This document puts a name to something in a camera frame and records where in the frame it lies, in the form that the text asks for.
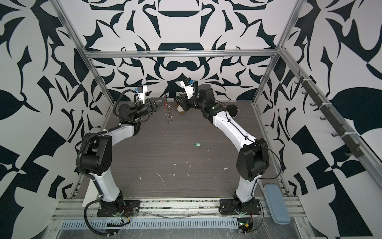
blue case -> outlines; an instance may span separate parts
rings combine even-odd
[[[264,195],[273,221],[281,225],[289,224],[290,215],[278,186],[276,184],[266,184],[264,186]]]

zip tie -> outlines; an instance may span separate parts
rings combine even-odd
[[[318,109],[321,109],[322,106],[327,105],[327,104],[332,104],[332,103],[322,103],[321,106],[318,107]]]
[[[350,134],[356,134],[356,135],[358,135],[357,132],[345,132],[345,133],[343,133],[343,135],[341,135],[340,137],[342,138],[342,137],[344,137],[345,135],[350,135]]]

black and white patterned wall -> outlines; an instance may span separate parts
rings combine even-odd
[[[65,0],[88,50],[274,49],[296,0]],[[101,59],[115,98],[146,82],[150,96],[184,92],[186,77],[210,82],[219,100],[252,99],[268,57]]]
[[[308,0],[286,44],[379,158],[382,2]],[[258,101],[294,195],[327,238],[380,238],[382,191],[280,59]]]
[[[32,238],[78,176],[109,102],[47,0],[0,3],[0,238]]]

white scrap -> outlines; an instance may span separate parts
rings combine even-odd
[[[157,173],[159,175],[159,173]],[[159,175],[160,176],[160,175]],[[165,185],[165,181],[163,181],[162,177],[160,176],[160,179],[162,180],[163,182],[163,185]]]

black mounting plate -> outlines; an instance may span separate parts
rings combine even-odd
[[[123,202],[128,207],[128,209],[124,210],[124,212],[122,213],[122,216],[132,216],[135,212],[139,212],[139,206],[141,204],[141,201],[139,201],[139,200],[124,200]],[[113,216],[114,213],[115,213],[115,210],[110,211],[107,208],[102,207],[101,209],[98,209],[97,217]]]
[[[233,199],[220,199],[219,211],[222,215],[250,215],[251,211],[253,215],[260,215],[260,203],[258,199],[252,199],[252,204],[246,207],[243,212],[245,214],[239,214],[234,206]]]

